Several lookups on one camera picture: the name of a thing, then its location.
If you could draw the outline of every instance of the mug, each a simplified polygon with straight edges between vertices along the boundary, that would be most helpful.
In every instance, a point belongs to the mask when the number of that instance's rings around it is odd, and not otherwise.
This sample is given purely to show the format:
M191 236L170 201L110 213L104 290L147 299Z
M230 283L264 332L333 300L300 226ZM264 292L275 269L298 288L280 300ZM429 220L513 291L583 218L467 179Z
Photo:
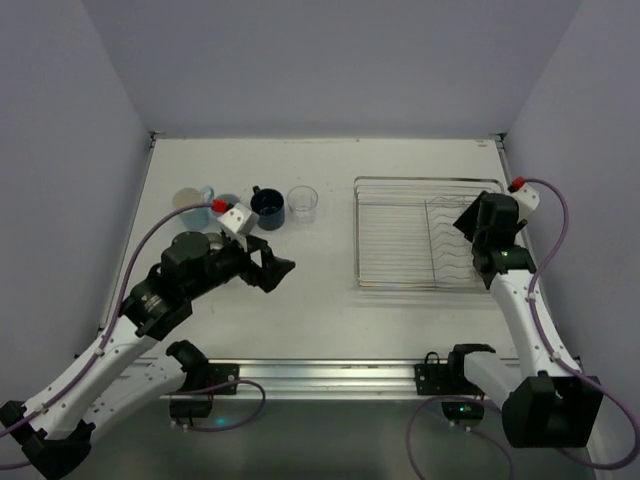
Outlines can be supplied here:
M172 204L174 209L183 208L188 205L198 203L210 203L213 200L213 188L206 186L200 190L192 187L186 187L178 190L173 196ZM187 230L200 231L209 226L210 212L209 208L194 208L180 214L180 220L184 223Z
M260 215L258 226L263 230L277 230L284 223L284 197L272 188L253 187L251 210Z

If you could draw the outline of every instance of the metal dish rack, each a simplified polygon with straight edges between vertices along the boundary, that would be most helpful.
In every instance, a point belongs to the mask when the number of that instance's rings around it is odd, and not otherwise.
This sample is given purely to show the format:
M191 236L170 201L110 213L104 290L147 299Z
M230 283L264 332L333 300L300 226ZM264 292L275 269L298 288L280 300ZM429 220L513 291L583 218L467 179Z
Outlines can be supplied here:
M491 179L358 177L356 278L362 288L484 292L471 245L453 222Z

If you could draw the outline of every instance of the red connector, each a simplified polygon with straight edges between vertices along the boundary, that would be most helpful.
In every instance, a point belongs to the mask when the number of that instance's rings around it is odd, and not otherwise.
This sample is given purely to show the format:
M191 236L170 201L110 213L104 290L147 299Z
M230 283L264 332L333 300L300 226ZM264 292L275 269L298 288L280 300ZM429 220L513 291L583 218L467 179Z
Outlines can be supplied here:
M216 213L224 213L227 211L228 208L229 208L229 204L224 200L219 200L216 198L213 200L213 202L211 202L211 210L213 210Z
M513 181L511 182L511 185L509 186L509 191L511 193L517 192L524 186L524 184L525 184L524 177L514 178Z

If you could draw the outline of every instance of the tabletop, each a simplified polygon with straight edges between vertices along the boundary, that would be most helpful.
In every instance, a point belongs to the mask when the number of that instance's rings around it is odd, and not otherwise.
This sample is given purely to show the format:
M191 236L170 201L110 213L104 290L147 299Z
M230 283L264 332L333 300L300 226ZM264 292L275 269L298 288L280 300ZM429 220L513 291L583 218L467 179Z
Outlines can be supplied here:
M171 211L183 187L211 185L248 204L252 187L286 196L297 185L319 194L315 223L287 218L274 232L259 228L276 256L296 268L269 294L240 279L193 302L193 315L148 353L188 339L210 358L414 359L456 343L488 343L516 357L504 317L486 293L371 292L354 274L354 180L359 176L465 177L505 183L490 140L160 139L151 159L124 255ZM141 281L173 237L178 218L143 249L129 288Z

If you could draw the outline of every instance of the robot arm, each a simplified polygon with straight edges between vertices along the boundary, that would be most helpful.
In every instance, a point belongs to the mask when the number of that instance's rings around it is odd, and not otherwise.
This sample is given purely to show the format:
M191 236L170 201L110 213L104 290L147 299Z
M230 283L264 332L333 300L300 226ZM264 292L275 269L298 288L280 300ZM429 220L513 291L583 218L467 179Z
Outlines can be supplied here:
M11 434L45 478L67 475L89 454L91 440L149 401L178 390L190 372L207 363L193 345L177 342L143 372L117 381L192 314L192 300L236 276L268 293L295 268L294 262L275 257L265 240L248 234L257 216L243 205L235 205L219 221L226 233L222 246L212 245L202 233L178 235L147 278L131 289L120 306L124 318L106 344L104 332L40 393L0 408L5 427L21 425ZM260 266L251 259L255 252L260 252ZM51 402L72 382L68 392Z
M542 330L556 352L554 357L549 355L528 304L536 267L529 251L515 244L538 199L527 184L512 195L483 192L454 223L472 243L474 268L507 321L520 360L520 378L487 346L471 352L454 348L449 364L459 370L452 372L454 377L476 385L500 408L513 447L584 447L602 394L556 363L561 359L580 371L536 289L531 295L535 295Z

